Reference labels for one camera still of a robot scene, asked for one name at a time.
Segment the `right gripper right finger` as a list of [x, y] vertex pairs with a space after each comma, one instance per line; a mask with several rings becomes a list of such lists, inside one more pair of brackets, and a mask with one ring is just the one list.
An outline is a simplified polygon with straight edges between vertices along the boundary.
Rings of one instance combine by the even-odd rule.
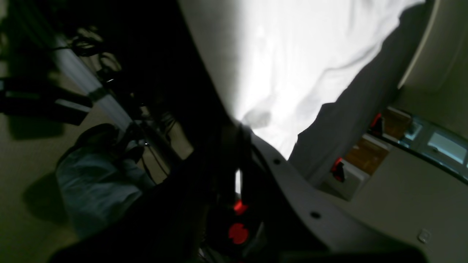
[[270, 144], [241, 126], [241, 198], [263, 223], [259, 261], [425, 263], [416, 247], [354, 219], [318, 191]]

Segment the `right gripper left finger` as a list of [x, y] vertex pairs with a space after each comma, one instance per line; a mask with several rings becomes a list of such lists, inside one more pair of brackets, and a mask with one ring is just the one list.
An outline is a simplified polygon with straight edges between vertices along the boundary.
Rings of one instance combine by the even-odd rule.
[[211, 175], [224, 136], [216, 129], [161, 184], [137, 165], [142, 148], [120, 150], [117, 130], [86, 130], [57, 163], [56, 178], [79, 238], [50, 263], [185, 263], [195, 261], [215, 189]]

